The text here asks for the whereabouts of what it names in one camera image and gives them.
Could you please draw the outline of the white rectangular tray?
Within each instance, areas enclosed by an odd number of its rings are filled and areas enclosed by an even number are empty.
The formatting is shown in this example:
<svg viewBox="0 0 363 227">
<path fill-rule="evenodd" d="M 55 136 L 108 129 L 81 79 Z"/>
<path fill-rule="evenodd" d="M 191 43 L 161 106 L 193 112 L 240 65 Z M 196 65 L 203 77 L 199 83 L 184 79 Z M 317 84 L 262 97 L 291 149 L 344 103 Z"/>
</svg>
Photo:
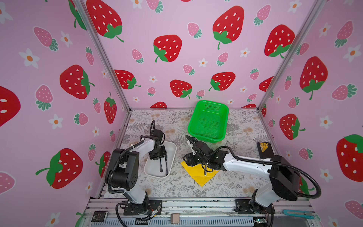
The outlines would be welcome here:
<svg viewBox="0 0 363 227">
<path fill-rule="evenodd" d="M 160 173 L 160 161 L 158 160 L 151 160 L 149 158 L 149 154 L 147 153 L 146 163 L 144 166 L 144 172 L 147 176 L 157 178 L 157 179 L 165 179 L 170 176 L 171 169 L 173 167 L 173 162 L 175 159 L 177 146 L 172 142 L 164 142 L 163 146 L 166 149 L 166 153 L 168 156 L 168 175 L 165 175 L 165 158 L 162 158 L 162 166 L 163 172 Z"/>
</svg>

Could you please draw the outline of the black handled spoon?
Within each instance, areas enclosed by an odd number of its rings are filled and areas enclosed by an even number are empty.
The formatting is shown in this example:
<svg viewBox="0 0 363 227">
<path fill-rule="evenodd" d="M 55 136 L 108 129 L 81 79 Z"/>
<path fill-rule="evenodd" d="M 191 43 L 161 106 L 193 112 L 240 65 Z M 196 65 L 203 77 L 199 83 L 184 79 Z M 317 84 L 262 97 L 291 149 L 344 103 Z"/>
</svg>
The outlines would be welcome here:
<svg viewBox="0 0 363 227">
<path fill-rule="evenodd" d="M 160 173 L 162 173 L 163 172 L 162 158 L 160 158 L 159 161 L 160 161 Z"/>
</svg>

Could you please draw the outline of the black handled fork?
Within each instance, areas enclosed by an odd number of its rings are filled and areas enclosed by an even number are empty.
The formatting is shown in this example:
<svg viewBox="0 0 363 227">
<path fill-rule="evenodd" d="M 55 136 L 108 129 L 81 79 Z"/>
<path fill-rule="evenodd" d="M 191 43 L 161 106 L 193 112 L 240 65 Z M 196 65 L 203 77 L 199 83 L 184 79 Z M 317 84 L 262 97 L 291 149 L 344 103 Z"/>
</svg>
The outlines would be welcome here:
<svg viewBox="0 0 363 227">
<path fill-rule="evenodd" d="M 189 145 L 189 147 L 191 148 L 191 150 L 192 150 L 192 154 L 193 155 L 195 155 L 196 154 L 196 152 L 194 151 L 194 149 L 193 149 L 193 144 L 192 143 L 190 143 L 189 141 L 187 141 L 187 143 L 188 143 L 188 145 Z"/>
</svg>

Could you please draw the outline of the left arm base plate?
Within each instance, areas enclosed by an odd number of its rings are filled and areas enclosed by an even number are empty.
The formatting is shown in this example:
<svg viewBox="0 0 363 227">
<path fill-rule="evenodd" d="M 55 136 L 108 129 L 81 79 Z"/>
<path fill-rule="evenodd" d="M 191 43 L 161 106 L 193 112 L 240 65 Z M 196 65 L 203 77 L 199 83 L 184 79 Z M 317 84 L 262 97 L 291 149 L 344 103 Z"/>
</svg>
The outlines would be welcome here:
<svg viewBox="0 0 363 227">
<path fill-rule="evenodd" d="M 162 211 L 162 200 L 146 200 L 142 204 L 128 203 L 124 207 L 124 216 L 137 215 L 160 215 Z"/>
</svg>

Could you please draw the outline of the green plastic basket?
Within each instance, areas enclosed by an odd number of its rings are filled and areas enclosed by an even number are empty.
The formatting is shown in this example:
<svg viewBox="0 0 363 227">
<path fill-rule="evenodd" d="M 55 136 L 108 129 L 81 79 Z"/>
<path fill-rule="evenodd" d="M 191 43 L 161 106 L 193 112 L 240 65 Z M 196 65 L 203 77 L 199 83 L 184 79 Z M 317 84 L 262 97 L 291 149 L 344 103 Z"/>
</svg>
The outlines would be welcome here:
<svg viewBox="0 0 363 227">
<path fill-rule="evenodd" d="M 228 116 L 228 106 L 207 100 L 199 101 L 192 114 L 188 132 L 201 141 L 220 142 L 226 136 Z"/>
</svg>

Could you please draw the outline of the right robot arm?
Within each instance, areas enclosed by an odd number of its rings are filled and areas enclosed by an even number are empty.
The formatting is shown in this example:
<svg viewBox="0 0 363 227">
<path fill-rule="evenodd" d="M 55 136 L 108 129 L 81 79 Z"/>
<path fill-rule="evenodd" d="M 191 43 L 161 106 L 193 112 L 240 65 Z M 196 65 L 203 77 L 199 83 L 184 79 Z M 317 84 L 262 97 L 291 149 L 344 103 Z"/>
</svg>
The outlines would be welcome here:
<svg viewBox="0 0 363 227">
<path fill-rule="evenodd" d="M 299 197 L 317 199 L 321 196 L 321 187 L 317 181 L 305 171 L 290 165 L 282 156 L 275 155 L 271 159 L 248 158 L 236 155 L 228 146 L 211 149 L 195 137 L 186 135 L 186 138 L 192 151 L 183 160 L 189 167 L 200 166 L 204 175 L 215 171 L 234 171 L 267 179 L 268 184 L 254 192 L 251 203 L 268 207 L 280 199 L 296 201 Z M 313 184 L 315 194 L 299 191 L 302 176 Z"/>
</svg>

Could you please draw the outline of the black handled knife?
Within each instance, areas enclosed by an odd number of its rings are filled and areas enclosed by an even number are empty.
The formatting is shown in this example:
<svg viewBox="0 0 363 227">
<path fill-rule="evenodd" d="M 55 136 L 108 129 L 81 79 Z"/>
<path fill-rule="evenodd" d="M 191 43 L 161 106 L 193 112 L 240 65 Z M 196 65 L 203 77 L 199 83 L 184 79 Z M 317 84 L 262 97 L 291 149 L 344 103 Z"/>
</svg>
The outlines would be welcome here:
<svg viewBox="0 0 363 227">
<path fill-rule="evenodd" d="M 165 158 L 165 175 L 167 176 L 168 175 L 168 156 L 167 156 L 167 153 L 165 154 L 164 158 Z"/>
</svg>

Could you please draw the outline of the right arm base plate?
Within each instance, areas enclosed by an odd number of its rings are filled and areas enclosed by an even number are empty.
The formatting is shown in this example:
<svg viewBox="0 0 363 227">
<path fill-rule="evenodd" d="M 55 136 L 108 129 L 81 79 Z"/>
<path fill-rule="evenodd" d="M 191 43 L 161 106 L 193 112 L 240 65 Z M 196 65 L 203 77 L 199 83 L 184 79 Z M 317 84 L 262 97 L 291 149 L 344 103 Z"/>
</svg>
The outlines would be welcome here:
<svg viewBox="0 0 363 227">
<path fill-rule="evenodd" d="M 273 205 L 263 207 L 257 203 L 251 203 L 249 199 L 235 200 L 234 211 L 238 214 L 275 214 Z"/>
</svg>

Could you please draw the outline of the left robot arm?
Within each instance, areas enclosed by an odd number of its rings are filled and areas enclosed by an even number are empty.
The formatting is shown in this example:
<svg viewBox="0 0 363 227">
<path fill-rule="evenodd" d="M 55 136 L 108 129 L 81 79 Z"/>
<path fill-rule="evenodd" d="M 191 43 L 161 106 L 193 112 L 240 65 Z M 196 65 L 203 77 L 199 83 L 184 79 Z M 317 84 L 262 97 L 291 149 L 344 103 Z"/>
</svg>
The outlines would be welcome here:
<svg viewBox="0 0 363 227">
<path fill-rule="evenodd" d="M 129 148 L 117 148 L 112 152 L 105 183 L 110 194 L 122 194 L 130 203 L 147 203 L 147 192 L 138 185 L 140 158 L 148 155 L 150 160 L 160 160 L 166 151 L 162 145 L 164 133 L 152 129 L 149 136 L 140 136 L 140 141 Z"/>
</svg>

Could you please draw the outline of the yellow paper napkin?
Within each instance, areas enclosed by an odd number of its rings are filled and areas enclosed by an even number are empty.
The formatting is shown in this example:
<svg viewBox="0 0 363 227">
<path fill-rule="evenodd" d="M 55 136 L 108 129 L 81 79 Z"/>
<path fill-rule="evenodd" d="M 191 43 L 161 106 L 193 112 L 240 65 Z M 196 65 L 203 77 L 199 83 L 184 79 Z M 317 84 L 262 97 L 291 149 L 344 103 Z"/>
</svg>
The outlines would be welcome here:
<svg viewBox="0 0 363 227">
<path fill-rule="evenodd" d="M 183 168 L 187 171 L 189 176 L 201 187 L 203 187 L 208 181 L 210 181 L 218 172 L 207 168 L 208 172 L 205 172 L 201 164 L 196 166 L 188 166 L 185 161 L 181 163 Z"/>
</svg>

